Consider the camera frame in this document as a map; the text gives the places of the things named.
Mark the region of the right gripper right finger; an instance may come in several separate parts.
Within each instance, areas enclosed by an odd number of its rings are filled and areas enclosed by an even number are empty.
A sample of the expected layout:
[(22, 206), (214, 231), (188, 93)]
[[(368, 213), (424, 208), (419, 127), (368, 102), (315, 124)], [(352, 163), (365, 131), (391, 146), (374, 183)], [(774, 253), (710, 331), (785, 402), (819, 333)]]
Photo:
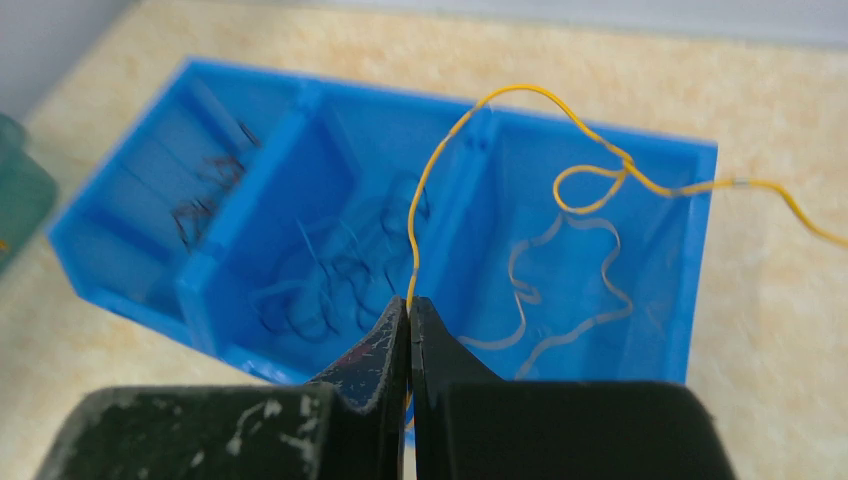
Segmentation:
[(411, 324), (421, 479), (730, 479), (707, 410), (652, 381), (508, 381), (446, 329), (431, 301)]

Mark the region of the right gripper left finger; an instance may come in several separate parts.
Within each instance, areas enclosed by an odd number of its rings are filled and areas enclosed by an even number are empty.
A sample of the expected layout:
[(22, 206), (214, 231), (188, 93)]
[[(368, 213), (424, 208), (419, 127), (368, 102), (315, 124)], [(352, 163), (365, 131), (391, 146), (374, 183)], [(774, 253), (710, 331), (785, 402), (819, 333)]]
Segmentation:
[(408, 317), (374, 327), (302, 385), (124, 386), (66, 418), (40, 479), (398, 479)]

